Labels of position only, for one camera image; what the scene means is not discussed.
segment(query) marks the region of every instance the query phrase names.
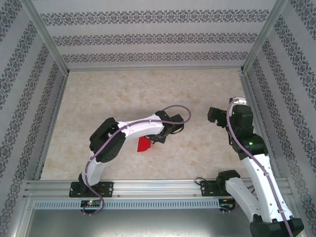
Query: damask pattern wall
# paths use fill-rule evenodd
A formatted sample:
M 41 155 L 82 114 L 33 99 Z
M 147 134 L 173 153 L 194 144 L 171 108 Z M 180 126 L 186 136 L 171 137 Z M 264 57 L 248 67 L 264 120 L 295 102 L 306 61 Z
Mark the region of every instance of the damask pattern wall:
M 75 69 L 242 66 L 275 0 L 35 0 Z
M 279 171 L 316 236 L 316 1 L 290 0 L 248 77 Z
M 0 237 L 34 178 L 65 80 L 18 0 L 0 2 Z

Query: black mount plate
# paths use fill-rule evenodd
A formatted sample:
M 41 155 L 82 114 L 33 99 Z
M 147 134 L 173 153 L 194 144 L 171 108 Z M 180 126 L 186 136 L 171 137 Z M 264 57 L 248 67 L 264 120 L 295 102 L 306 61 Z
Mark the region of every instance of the black mount plate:
M 113 182 L 99 182 L 98 184 L 93 185 L 92 188 L 97 193 L 99 193 L 103 198 L 111 198 L 113 193 L 113 185 Z M 72 182 L 70 185 L 69 197 L 96 198 L 97 195 L 91 192 L 90 189 L 87 189 L 86 192 L 83 192 L 79 182 Z
M 230 196 L 230 194 L 227 193 L 225 190 L 219 189 L 218 184 L 215 180 L 201 181 L 200 186 L 202 197 Z

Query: enclosure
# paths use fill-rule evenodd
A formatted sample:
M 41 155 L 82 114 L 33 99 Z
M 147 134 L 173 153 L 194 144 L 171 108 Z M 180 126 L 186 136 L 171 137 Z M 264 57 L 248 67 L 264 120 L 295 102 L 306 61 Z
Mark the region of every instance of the enclosure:
M 223 216 L 212 204 L 120 206 L 169 205 L 171 193 L 177 205 L 196 205 L 206 200 L 194 179 L 230 169 L 251 185 L 227 132 L 207 120 L 210 107 L 226 110 L 234 96 L 252 109 L 284 200 L 303 220 L 301 236 L 316 236 L 315 4 L 2 0 L 0 236 L 88 235 L 83 226 L 73 232 L 81 222 L 95 236 L 251 236 L 241 209 Z M 98 230 L 68 196 L 88 162 L 89 137 L 107 118 L 142 119 L 174 104 L 192 112 L 182 132 L 141 153 L 138 139 L 127 141 L 107 163 L 101 179 L 117 184 L 116 197 L 100 220 L 112 229 Z M 229 231 L 218 228 L 228 222 Z

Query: marble floor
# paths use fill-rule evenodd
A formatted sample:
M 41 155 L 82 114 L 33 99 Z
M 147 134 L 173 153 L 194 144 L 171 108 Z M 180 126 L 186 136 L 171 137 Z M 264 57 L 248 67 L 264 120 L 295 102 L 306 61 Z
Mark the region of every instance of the marble floor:
M 233 69 L 70 72 L 41 179 L 77 179 L 89 158 L 89 137 L 105 119 L 141 119 L 173 104 L 192 111 L 185 129 L 142 153 L 138 139 L 125 142 L 102 179 L 215 178 L 228 169 L 249 177 L 226 131 L 207 120 L 210 106 L 225 110 L 232 96 L 244 96 Z M 181 108 L 167 113 L 188 116 Z

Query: purple cable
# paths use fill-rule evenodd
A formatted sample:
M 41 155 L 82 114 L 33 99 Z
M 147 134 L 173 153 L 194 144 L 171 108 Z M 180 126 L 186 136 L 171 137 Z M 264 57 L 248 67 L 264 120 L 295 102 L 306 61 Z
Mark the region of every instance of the purple cable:
M 112 134 L 112 136 L 109 137 L 109 139 L 102 145 L 102 147 L 100 147 L 100 149 L 99 149 L 93 156 L 90 157 L 90 159 L 89 159 L 89 161 L 88 161 L 88 163 L 87 163 L 87 165 L 85 166 L 85 169 L 84 169 L 84 180 L 85 180 L 85 183 L 86 183 L 87 187 L 88 187 L 95 195 L 97 195 L 97 197 L 100 198 L 100 201 L 102 202 L 102 207 L 101 207 L 100 209 L 98 209 L 97 211 L 93 212 L 93 213 L 89 213 L 89 216 L 92 216 L 92 215 L 95 215 L 95 214 L 101 212 L 101 211 L 103 210 L 103 208 L 104 208 L 104 205 L 105 205 L 103 197 L 102 197 L 100 194 L 98 194 L 96 191 L 94 191 L 94 190 L 91 188 L 91 186 L 89 185 L 89 183 L 88 183 L 88 180 L 87 180 L 87 171 L 88 171 L 89 163 L 90 163 L 91 161 L 93 161 L 93 160 L 103 151 L 103 149 L 108 145 L 108 143 L 109 143 L 119 132 L 121 132 L 122 130 L 124 130 L 124 129 L 130 127 L 130 126 L 133 126 L 133 125 L 136 125 L 136 124 L 139 124 L 139 123 L 144 123 L 144 122 L 163 122 L 163 123 L 168 123 L 168 124 L 174 124 L 174 125 L 176 125 L 176 124 L 184 124 L 184 123 L 188 122 L 188 121 L 191 119 L 191 111 L 190 111 L 187 107 L 185 107 L 185 106 L 183 106 L 183 105 L 170 105 L 170 106 L 164 108 L 162 111 L 165 111 L 165 110 L 167 110 L 167 109 L 169 109 L 169 108 L 172 108 L 172 107 L 181 107 L 181 108 L 186 109 L 186 110 L 189 112 L 189 117 L 188 117 L 188 119 L 185 120 L 185 121 L 183 121 L 183 122 L 171 122 L 171 121 L 163 121 L 163 120 L 157 120 L 157 119 L 152 119 L 152 120 L 150 120 L 150 119 L 144 119 L 144 120 L 132 122 L 132 123 L 130 123 L 129 125 L 125 125 L 125 126 L 121 127 L 120 129 L 118 129 L 117 131 L 115 131 L 115 132 Z M 84 215 L 87 215 L 87 213 L 84 212 L 84 210 L 85 210 L 86 207 L 87 207 L 87 206 L 84 206 L 83 209 L 82 209 L 82 212 L 83 212 Z
M 293 237 L 291 228 L 290 228 L 290 226 L 289 226 L 289 224 L 288 224 L 288 221 L 287 221 L 287 219 L 286 219 L 286 217 L 285 217 L 285 214 L 284 214 L 284 211 L 283 211 L 283 209 L 282 209 L 281 203 L 280 203 L 280 201 L 279 201 L 279 199 L 278 199 L 278 197 L 277 197 L 277 192 L 276 192 L 276 190 L 275 190 L 275 188 L 274 188 L 274 186 L 273 186 L 272 180 L 271 180 L 271 178 L 270 178 L 270 174 L 269 174 L 269 173 L 267 172 L 267 170 L 263 167 L 263 165 L 260 164 L 260 162 L 239 142 L 239 140 L 237 139 L 236 135 L 234 134 L 234 131 L 233 131 L 233 128 L 232 128 L 232 125 L 231 125 L 231 121 L 230 121 L 230 119 L 229 119 L 229 117 L 230 117 L 230 116 L 229 116 L 229 111 L 231 110 L 231 108 L 232 108 L 232 106 L 233 106 L 233 103 L 236 102 L 236 101 L 238 101 L 238 100 L 239 100 L 239 99 L 234 99 L 234 100 L 232 100 L 232 101 L 230 102 L 228 108 L 227 108 L 226 120 L 227 120 L 228 129 L 229 129 L 229 131 L 231 132 L 232 137 L 233 137 L 234 141 L 237 143 L 237 145 L 249 156 L 249 158 L 253 159 L 253 161 L 262 169 L 263 173 L 264 173 L 265 176 L 267 177 L 268 182 L 269 182 L 269 184 L 270 184 L 271 191 L 272 191 L 273 196 L 274 196 L 274 198 L 275 198 L 275 200 L 276 200 L 276 205 L 277 205 L 277 207 L 278 207 L 278 209 L 279 209 L 279 211 L 280 211 L 280 214 L 281 214 L 282 219 L 283 219 L 283 221 L 284 221 L 284 223 L 285 223 L 285 226 L 286 226 L 286 228 L 287 228 L 287 231 L 288 231 L 288 233 L 289 233 L 289 236 L 290 236 L 290 237 Z

